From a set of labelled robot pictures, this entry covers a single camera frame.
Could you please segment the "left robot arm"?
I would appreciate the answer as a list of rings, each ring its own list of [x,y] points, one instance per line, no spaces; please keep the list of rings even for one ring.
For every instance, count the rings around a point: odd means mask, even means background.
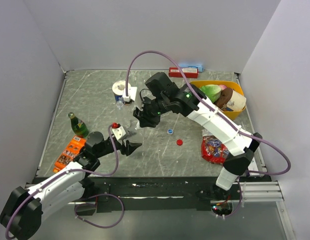
[[[88,135],[83,147],[66,167],[46,180],[27,189],[19,186],[9,195],[0,214],[8,240],[28,240],[42,222],[63,206],[75,200],[88,201],[94,195],[88,176],[96,173],[100,158],[111,153],[129,156],[142,146],[116,134],[104,138],[101,132]]]

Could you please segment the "blue white bottle cap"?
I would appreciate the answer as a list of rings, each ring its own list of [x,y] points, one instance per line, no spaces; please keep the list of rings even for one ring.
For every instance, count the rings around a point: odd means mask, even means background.
[[[173,130],[173,129],[168,129],[168,130],[167,130],[167,133],[168,133],[169,135],[172,135],[172,134],[174,133],[174,130]]]

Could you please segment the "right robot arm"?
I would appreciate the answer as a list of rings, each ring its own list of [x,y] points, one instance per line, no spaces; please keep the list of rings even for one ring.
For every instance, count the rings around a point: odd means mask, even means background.
[[[261,135],[251,134],[236,125],[191,83],[178,87],[164,72],[157,72],[145,85],[153,99],[141,98],[137,87],[127,90],[135,102],[133,116],[138,119],[141,128],[155,128],[162,114],[172,112],[198,123],[226,146],[229,154],[213,187],[214,195],[225,199],[231,194],[231,186],[236,179],[248,170],[260,145],[257,139]]]

